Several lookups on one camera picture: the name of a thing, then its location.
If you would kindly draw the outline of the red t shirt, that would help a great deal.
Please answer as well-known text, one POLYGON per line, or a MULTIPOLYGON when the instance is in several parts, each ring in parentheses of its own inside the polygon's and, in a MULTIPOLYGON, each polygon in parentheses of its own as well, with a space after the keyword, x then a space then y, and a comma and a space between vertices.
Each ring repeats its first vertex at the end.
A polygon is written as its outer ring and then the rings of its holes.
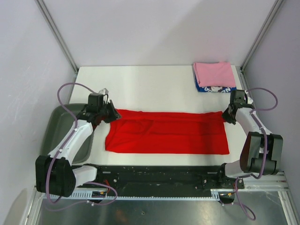
POLYGON ((222 112, 119 110, 110 124, 105 150, 134 154, 228 155, 222 112))

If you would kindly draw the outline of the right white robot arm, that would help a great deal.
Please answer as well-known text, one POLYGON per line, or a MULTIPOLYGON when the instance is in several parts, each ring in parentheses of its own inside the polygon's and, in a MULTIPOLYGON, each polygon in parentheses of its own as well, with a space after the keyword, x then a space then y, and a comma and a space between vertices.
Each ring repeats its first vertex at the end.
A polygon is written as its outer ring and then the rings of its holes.
POLYGON ((229 187, 233 178, 252 176, 260 179, 264 175, 276 175, 279 172, 283 138, 263 125, 257 115, 258 109, 249 101, 245 90, 233 90, 228 108, 222 113, 225 122, 233 125, 239 123, 247 137, 239 160, 224 163, 224 172, 216 176, 221 188, 229 187))

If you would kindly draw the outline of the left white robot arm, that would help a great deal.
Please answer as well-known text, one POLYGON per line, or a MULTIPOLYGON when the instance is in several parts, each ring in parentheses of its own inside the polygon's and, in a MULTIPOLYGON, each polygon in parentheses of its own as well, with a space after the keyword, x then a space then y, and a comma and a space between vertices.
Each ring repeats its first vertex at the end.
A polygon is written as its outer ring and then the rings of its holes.
POLYGON ((76 154, 101 122, 111 123, 121 115, 115 109, 107 92, 91 93, 83 109, 74 115, 74 122, 66 136, 46 156, 35 161, 36 188, 47 195, 69 197, 74 189, 85 183, 97 188, 104 178, 97 168, 82 165, 73 168, 76 154))

